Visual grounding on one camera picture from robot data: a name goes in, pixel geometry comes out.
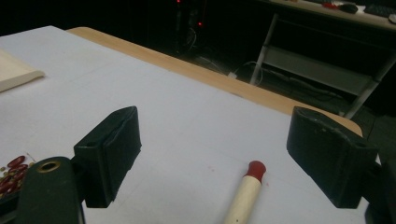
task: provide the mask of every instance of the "red candy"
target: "red candy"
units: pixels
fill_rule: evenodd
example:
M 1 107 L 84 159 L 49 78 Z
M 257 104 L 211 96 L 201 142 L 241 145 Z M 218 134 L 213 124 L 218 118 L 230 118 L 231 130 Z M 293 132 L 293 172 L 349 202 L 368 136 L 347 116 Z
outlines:
M 19 181 L 19 180 L 22 180 L 23 178 L 24 178 L 24 176 L 26 175 L 26 170 L 22 170 L 22 171 L 19 171 L 19 172 L 17 172 L 15 175 L 14 175 L 14 180 L 15 181 Z
M 14 168 L 19 166 L 20 164 L 22 164 L 25 161 L 25 157 L 24 156 L 19 156 L 17 158 L 15 158 L 13 161 L 8 163 L 8 167 L 9 168 Z

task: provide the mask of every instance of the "table surface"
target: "table surface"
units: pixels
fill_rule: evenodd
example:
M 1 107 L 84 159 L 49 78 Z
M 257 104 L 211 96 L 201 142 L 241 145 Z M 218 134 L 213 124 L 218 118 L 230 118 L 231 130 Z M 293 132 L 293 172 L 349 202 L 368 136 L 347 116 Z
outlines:
M 292 100 L 89 28 L 2 36 L 0 48 L 46 73 L 0 93 L 2 163 L 72 158 L 108 114 L 138 108 L 142 151 L 113 204 L 84 207 L 87 223 L 220 223 L 254 160 L 267 172 L 250 223 L 364 222 L 365 200 L 335 208 L 288 154 Z
M 89 27 L 78 27 L 68 30 L 69 33 L 81 36 L 94 43 L 100 44 L 110 49 L 125 53 L 136 59 L 152 63 L 154 65 L 173 71 L 180 75 L 193 78 L 217 89 L 230 92 L 234 95 L 240 96 L 251 102 L 259 105 L 273 108 L 279 112 L 291 115 L 292 109 L 295 106 L 303 106 L 310 109 L 315 109 L 324 113 L 328 117 L 343 124 L 349 130 L 362 136 L 361 128 L 355 122 L 334 115 L 327 111 L 315 108 L 311 105 L 303 104 L 301 102 L 292 100 L 288 97 L 267 91 L 255 86 L 249 85 L 245 82 L 235 80 L 203 67 L 183 62 L 174 57 L 162 54 L 158 51 L 147 49 L 136 45 L 134 43 L 119 39 L 112 35 L 93 30 Z

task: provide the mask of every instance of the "cable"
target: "cable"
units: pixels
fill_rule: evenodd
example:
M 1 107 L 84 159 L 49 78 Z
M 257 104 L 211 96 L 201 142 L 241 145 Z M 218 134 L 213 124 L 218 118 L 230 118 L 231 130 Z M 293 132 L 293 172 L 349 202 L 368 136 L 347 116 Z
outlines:
M 187 51 L 190 51 L 190 50 L 191 50 L 192 46 L 194 46 L 195 41 L 197 40 L 197 33 L 196 33 L 196 32 L 194 31 L 194 29 L 192 29 L 191 27 L 190 27 L 190 30 L 193 32 L 194 38 L 193 38 L 193 40 L 192 40 L 192 42 L 191 42 L 191 44 L 190 44 L 189 49 L 187 49 Z
M 203 56 L 199 56 L 199 58 L 209 62 L 208 64 L 212 64 L 218 70 L 219 73 L 222 73 L 223 75 L 225 75 L 225 73 L 223 71 L 221 71 L 221 69 L 215 63 L 213 63 L 211 60 L 208 60 L 207 58 L 204 58 Z

